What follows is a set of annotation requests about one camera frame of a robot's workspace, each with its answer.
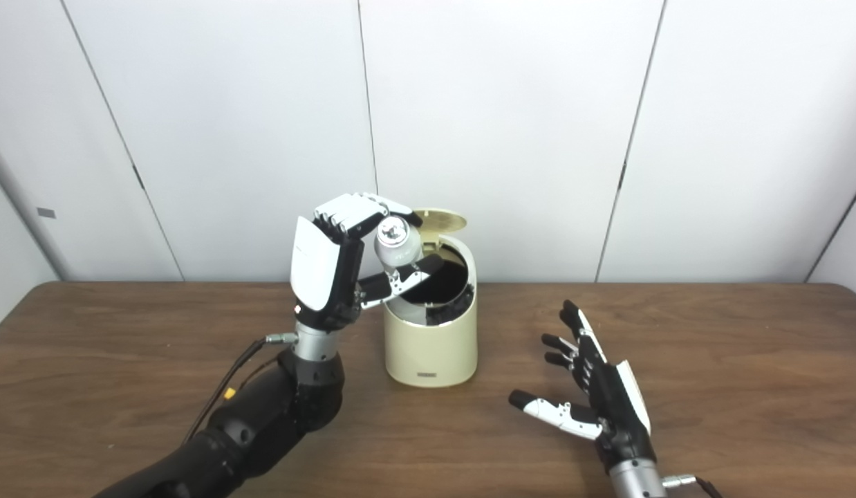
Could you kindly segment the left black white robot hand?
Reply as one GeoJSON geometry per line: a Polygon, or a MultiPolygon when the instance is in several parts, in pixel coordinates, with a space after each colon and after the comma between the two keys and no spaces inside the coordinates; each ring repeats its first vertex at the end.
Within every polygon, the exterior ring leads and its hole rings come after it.
{"type": "Polygon", "coordinates": [[[291,284],[299,324],[326,333],[353,324],[362,310],[390,302],[427,281],[444,259],[425,256],[418,238],[424,221],[411,208],[368,192],[343,194],[315,208],[312,220],[299,217],[291,261],[291,284]],[[383,223],[402,235],[380,241],[383,271],[360,278],[364,239],[383,223]]]}

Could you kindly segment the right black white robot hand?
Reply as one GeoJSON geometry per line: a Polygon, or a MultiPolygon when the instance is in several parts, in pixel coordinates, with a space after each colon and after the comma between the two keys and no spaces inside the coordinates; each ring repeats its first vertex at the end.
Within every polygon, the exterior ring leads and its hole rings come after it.
{"type": "Polygon", "coordinates": [[[555,403],[519,389],[511,391],[508,403],[562,432],[592,441],[607,473],[630,461],[655,463],[651,423],[629,362],[608,362],[584,312],[574,302],[564,300],[559,318],[573,339],[544,333],[541,342],[550,348],[544,359],[567,371],[586,395],[587,404],[555,403]]]}

